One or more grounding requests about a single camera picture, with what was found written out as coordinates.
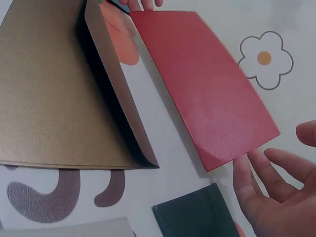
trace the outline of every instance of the finger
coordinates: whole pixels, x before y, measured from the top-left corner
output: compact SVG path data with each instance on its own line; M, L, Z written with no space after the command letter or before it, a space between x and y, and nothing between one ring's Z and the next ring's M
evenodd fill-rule
M296 135L305 145L316 147L316 120L298 125Z
M298 181L305 183L313 172L316 164L295 154L279 149L267 149L264 154L274 164L282 167Z
M257 180L255 179L255 177L253 176L253 173L252 173L252 172L251 172L251 184L252 184L253 189L254 189L254 191L256 192L256 194L263 196L262 190L261 190L261 188L259 187L258 182L257 182Z
M119 2L120 2L122 5L127 5L128 0L119 0Z
M152 11L154 9L153 0L142 0L142 5L145 11Z
M271 198L278 202L285 202L298 192L295 187L283 180L268 158L260 151L250 151L248 158Z
M155 0L155 4L157 7L161 7L163 5L163 0Z
M251 224L255 223L255 217L260 215L266 202L264 196L257 194L252 185L252 171L246 157L234 159L234 190L241 210Z
M137 0L129 0L128 1L128 8L130 11L141 11L142 8L140 7Z

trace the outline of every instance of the red paper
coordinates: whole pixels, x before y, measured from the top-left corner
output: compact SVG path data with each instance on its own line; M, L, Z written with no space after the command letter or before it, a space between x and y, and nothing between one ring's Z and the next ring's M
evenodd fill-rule
M248 79L196 13L130 15L206 171L279 135Z

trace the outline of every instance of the hand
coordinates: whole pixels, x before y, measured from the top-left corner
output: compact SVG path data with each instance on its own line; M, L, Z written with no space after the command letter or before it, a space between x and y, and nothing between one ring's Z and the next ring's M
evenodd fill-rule
M297 126L298 139L316 147L316 120ZM278 149L248 153L270 197L262 194L246 157L234 160L234 189L240 207L259 237L316 235L316 164ZM274 163L304 184L301 190L286 183Z
M119 0L121 4L128 5L131 11L141 11L142 8L140 7L138 0ZM163 0L155 0L156 6L160 7L163 4ZM142 0L142 5L145 11L153 10L154 4L153 0Z

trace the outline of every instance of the orange flower center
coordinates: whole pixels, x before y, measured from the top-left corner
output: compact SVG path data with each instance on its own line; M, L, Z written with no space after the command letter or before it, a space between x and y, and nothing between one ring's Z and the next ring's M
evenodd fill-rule
M272 57L269 52L262 51L258 54L257 60L261 65L266 66L271 63Z

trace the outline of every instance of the table surface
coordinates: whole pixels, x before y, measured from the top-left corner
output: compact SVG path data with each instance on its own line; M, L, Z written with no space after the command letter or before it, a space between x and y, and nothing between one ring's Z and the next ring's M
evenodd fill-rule
M0 23L11 2L0 0ZM295 136L297 124L316 118L311 103L316 99L315 7L312 0L165 0L161 9L198 12L236 62L240 61L282 133L261 149L277 147L315 161L313 149L300 144ZM52 228L127 216L138 237L161 237L151 207L216 182L233 219L246 236L254 236L233 190L232 164L203 175L201 164L190 158L172 122L166 120L165 126L152 138L158 170L0 166L4 229ZM277 170L287 182L302 187L284 170Z

